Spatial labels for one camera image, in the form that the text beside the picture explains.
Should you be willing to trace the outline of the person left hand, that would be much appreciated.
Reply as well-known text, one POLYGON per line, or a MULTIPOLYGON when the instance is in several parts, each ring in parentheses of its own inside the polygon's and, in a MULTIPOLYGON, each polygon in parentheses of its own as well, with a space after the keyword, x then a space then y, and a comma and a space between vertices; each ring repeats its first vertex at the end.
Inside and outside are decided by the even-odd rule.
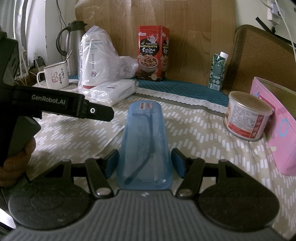
POLYGON ((13 186, 20 179, 26 171, 35 148, 36 140, 32 138, 23 151, 5 160, 4 166, 1 167, 1 187, 13 186))

